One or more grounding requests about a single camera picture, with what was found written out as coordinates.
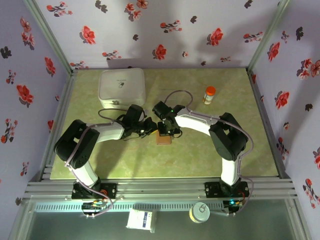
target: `wooden block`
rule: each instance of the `wooden block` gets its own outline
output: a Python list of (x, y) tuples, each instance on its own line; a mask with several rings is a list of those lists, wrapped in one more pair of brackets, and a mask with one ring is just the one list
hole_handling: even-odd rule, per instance
[(170, 145), (172, 143), (172, 139), (170, 136), (160, 136), (159, 131), (156, 131), (155, 143), (157, 145)]

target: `green table surface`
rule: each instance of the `green table surface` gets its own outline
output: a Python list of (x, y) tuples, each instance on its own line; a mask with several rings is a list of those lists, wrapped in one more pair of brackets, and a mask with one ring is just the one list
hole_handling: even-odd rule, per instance
[[(99, 77), (103, 70), (80, 70), (63, 125), (64, 132), (75, 119), (85, 123), (105, 123), (98, 116), (102, 105), (98, 99)], [(193, 95), (191, 110), (220, 116), (231, 113), (254, 141), (253, 151), (243, 158), (241, 173), (247, 176), (277, 176), (278, 172), (270, 150), (259, 110), (244, 68), (206, 69), (144, 69), (146, 103), (149, 116), (159, 119), (152, 108), (174, 90), (188, 90)], [(210, 105), (202, 102), (207, 86), (216, 88)], [(183, 92), (172, 95), (167, 104), (186, 106), (190, 96)], [(122, 112), (105, 111), (116, 118)], [(186, 178), (218, 177), (222, 160), (210, 136), (183, 128), (183, 136), (171, 145), (156, 145), (156, 135), (145, 138), (109, 140), (95, 145), (89, 162), (101, 179), (106, 178)], [(55, 157), (50, 179), (74, 179), (64, 162)]]

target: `orange bottle cap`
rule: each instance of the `orange bottle cap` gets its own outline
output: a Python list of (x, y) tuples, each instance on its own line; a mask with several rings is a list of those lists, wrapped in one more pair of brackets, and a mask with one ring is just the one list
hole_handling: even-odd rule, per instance
[(209, 96), (213, 96), (216, 93), (216, 88), (214, 86), (208, 86), (205, 90), (205, 93)]

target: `black mounting bracket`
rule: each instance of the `black mounting bracket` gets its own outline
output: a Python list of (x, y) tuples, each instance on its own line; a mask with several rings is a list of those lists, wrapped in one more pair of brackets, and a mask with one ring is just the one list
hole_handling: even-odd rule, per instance
[[(116, 183), (100, 183), (99, 189), (95, 189), (98, 192), (106, 194), (109, 198), (115, 199), (117, 194), (117, 184)], [(85, 189), (79, 182), (73, 183), (73, 190), (72, 190), (72, 199), (103, 199), (104, 197), (88, 191)]]
[(248, 183), (241, 181), (231, 194), (227, 194), (221, 188), (221, 183), (218, 181), (205, 182), (204, 183), (205, 196), (208, 199), (211, 198), (242, 198), (244, 193), (245, 197), (249, 196)]

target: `small plastic bottle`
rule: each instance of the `small plastic bottle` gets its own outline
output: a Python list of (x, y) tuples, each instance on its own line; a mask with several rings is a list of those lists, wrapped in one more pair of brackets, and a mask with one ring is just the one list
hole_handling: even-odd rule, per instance
[(205, 90), (205, 94), (202, 99), (202, 102), (204, 102), (204, 104), (209, 105), (212, 102), (215, 94), (216, 94), (216, 88), (213, 86), (208, 86)]

